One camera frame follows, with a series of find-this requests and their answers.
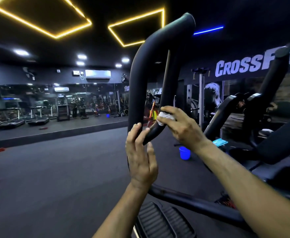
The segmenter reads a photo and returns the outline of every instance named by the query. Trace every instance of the blue bucket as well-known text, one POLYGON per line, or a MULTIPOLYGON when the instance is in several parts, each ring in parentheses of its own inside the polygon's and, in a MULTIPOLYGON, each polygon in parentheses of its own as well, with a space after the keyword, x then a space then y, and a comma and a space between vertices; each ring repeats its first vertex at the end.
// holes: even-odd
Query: blue bucket
POLYGON ((186 147, 179 147, 179 151, 180 151, 180 158, 182 160, 188 160, 190 159, 190 150, 187 149, 186 147))

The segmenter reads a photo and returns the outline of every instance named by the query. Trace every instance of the white cloth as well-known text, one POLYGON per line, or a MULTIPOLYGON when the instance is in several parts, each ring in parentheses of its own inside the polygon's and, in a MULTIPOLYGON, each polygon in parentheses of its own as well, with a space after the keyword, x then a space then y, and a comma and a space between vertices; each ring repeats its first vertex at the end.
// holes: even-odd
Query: white cloth
MULTIPOLYGON (((160 112, 159 115, 160 117, 162 118, 167 118, 167 119, 172 119, 172 120, 175 120, 174 116, 171 115, 171 114, 168 114, 168 113, 165 113, 165 112, 160 112)), ((158 120, 156 120, 157 123, 160 125, 160 126, 163 126, 164 124, 159 122, 158 120)))

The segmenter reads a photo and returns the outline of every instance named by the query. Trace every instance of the yellow led light strip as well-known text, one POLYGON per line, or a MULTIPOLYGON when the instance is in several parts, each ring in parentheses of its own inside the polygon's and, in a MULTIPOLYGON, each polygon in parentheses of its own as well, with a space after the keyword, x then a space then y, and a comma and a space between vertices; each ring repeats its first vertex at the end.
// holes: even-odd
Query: yellow led light strip
POLYGON ((118 40, 118 42, 123 47, 128 47, 128 46, 132 46, 132 45, 136 45, 136 44, 141 44, 141 43, 145 42, 145 40, 137 41, 137 42, 133 42, 133 43, 128 43, 128 44, 124 44, 123 41, 119 38, 119 36, 112 30, 112 27, 115 27, 115 26, 118 26, 118 25, 122 25, 124 23, 130 22, 130 21, 134 21, 134 20, 137 20, 137 19, 141 19, 143 17, 147 17, 147 16, 150 16, 150 15, 159 13, 159 12, 162 13, 162 22, 161 22, 161 25, 162 25, 162 27, 164 27, 165 26, 165 9, 164 8, 161 8, 161 9, 157 9, 157 10, 152 11, 152 12, 147 12, 145 14, 142 14, 142 15, 139 15, 139 16, 135 16, 135 17, 132 17, 132 18, 129 18, 129 19, 126 19, 126 20, 123 20, 123 21, 114 23, 114 24, 110 24, 110 25, 108 25, 108 29, 110 30, 110 32, 112 33, 112 35, 118 40))
POLYGON ((51 38, 54 38, 54 39, 58 39, 58 38, 61 38, 61 37, 67 36, 67 35, 69 35, 69 34, 71 34, 71 33, 74 33, 74 32, 76 32, 76 31, 79 31, 79 30, 81 30, 81 29, 84 29, 84 28, 89 27, 89 26, 92 25, 91 20, 88 19, 88 18, 86 18, 86 17, 84 16, 84 14, 82 13, 82 11, 80 11, 79 8, 75 7, 75 6, 71 3, 70 0, 65 0, 65 1, 66 1, 70 6, 72 6, 72 7, 76 10, 76 12, 78 12, 81 16, 83 16, 83 17, 87 20, 87 23, 85 23, 85 24, 83 24, 83 25, 79 25, 79 26, 77 26, 77 27, 70 28, 70 29, 68 29, 68 30, 66 30, 66 31, 64 31, 64 32, 61 32, 61 33, 57 34, 57 35, 54 35, 54 34, 48 32, 48 31, 45 31, 44 29, 42 29, 42 28, 40 28, 40 27, 38 27, 38 26, 36 26, 36 25, 34 25, 34 24, 32 24, 32 23, 30 23, 30 22, 28 22, 28 21, 26 21, 26 20, 24 20, 24 19, 22 19, 22 18, 20 18, 20 17, 18 17, 18 16, 16 16, 16 15, 14 15, 14 14, 8 12, 8 11, 5 11, 5 10, 2 9, 2 8, 0 8, 0 13, 3 13, 4 15, 6 15, 6 16, 8 16, 8 17, 10 17, 10 18, 12 18, 12 19, 14 19, 14 20, 16 20, 16 21, 19 21, 20 23, 23 23, 23 24, 27 25, 28 27, 30 27, 30 28, 32 28, 32 29, 35 29, 35 30, 37 30, 37 31, 39 31, 39 32, 41 32, 41 33, 44 33, 44 34, 46 34, 47 36, 50 36, 51 38))

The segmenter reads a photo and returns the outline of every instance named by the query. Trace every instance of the finger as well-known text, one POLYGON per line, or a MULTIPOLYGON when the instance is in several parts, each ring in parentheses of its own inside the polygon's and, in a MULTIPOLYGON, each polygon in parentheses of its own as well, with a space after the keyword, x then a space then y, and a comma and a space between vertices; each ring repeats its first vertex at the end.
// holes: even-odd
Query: finger
POLYGON ((161 107, 161 111, 167 112, 172 114, 176 120, 180 121, 183 119, 186 119, 188 116, 186 115, 186 113, 184 111, 182 111, 180 108, 176 108, 173 106, 164 106, 161 107))
POLYGON ((177 130, 177 121, 172 120, 172 119, 168 119, 168 118, 163 118, 160 116, 157 116, 157 120, 163 124, 167 124, 167 126, 172 129, 173 131, 177 130))
POLYGON ((144 152, 143 142, 146 135, 149 133, 149 131, 150 131, 150 128, 144 129, 135 140, 135 148, 137 152, 144 152))
POLYGON ((157 168, 157 161, 154 147, 151 142, 148 142, 147 144, 147 154, 148 154, 149 170, 154 170, 155 168, 157 168))
POLYGON ((126 138, 126 143, 134 143, 137 133, 141 127, 141 123, 134 124, 131 131, 128 133, 127 138, 126 138))

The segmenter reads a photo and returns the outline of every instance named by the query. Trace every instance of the black ceiling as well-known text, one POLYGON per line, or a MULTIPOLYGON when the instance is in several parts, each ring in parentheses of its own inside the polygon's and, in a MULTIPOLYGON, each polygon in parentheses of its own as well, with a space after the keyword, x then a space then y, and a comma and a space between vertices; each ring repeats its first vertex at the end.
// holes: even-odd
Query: black ceiling
MULTIPOLYGON (((232 43, 290 37, 290 0, 71 0, 93 25, 61 39, 52 39, 0 14, 0 62, 25 63, 13 48, 27 50, 36 65, 74 66, 77 54, 88 56, 87 66, 114 68, 123 56, 133 59, 139 45, 122 47, 111 35, 108 25, 161 7, 166 23, 183 13, 191 13, 197 30, 224 25, 225 28, 195 36, 187 48, 205 55, 232 43)), ((66 7, 64 0, 4 0, 5 8, 52 33, 84 23, 84 19, 66 7)), ((159 28, 159 17, 152 16, 143 25, 118 28, 126 42, 146 39, 159 28)), ((155 61, 164 61, 165 52, 155 61)))

